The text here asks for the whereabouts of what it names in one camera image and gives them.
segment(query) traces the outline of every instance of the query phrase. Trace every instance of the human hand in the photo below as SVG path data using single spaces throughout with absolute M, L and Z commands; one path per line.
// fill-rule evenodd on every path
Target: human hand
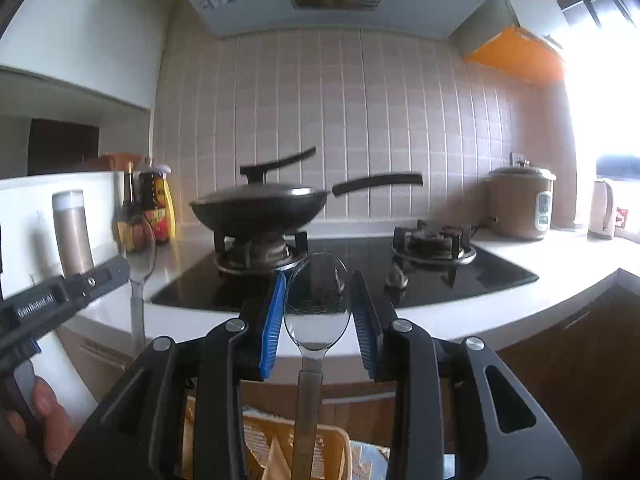
M 33 387 L 33 405 L 42 416 L 44 430 L 44 455 L 53 465 L 60 458 L 76 436 L 77 430 L 71 424 L 66 410 L 58 403 L 56 394 L 43 378 L 36 378 Z M 22 417 L 16 412 L 8 412 L 7 419 L 15 432 L 25 437 L 27 429 Z

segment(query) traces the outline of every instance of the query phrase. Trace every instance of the white kettle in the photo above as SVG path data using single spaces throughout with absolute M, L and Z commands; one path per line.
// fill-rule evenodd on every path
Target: white kettle
M 599 178 L 593 183 L 589 235 L 596 238 L 613 238 L 616 230 L 616 203 L 611 181 Z

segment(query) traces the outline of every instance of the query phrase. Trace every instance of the wok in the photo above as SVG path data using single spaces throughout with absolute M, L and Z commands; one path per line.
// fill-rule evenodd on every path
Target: wok
M 265 184 L 268 171 L 290 166 L 316 153 L 311 148 L 302 153 L 240 167 L 248 184 L 229 187 L 200 197 L 191 209 L 206 227 L 240 240 L 295 232 L 310 222 L 324 207 L 329 193 L 334 196 L 369 187 L 393 184 L 422 185 L 420 173 L 383 173 L 335 184 L 331 190 L 314 189 L 298 184 Z

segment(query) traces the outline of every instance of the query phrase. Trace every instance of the rice cooker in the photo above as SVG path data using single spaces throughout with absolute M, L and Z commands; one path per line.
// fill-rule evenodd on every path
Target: rice cooker
M 551 225 L 554 180 L 549 170 L 506 166 L 489 173 L 489 215 L 502 236 L 540 240 Z

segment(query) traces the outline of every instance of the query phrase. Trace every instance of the rice cooker lid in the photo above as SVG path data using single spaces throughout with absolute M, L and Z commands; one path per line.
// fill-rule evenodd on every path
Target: rice cooker lid
M 542 180 L 555 180 L 556 176 L 549 170 L 544 168 L 535 168 L 533 166 L 524 166 L 522 168 L 514 168 L 512 166 L 504 166 L 497 168 L 489 173 L 489 176 L 511 175 L 521 178 L 540 178 Z

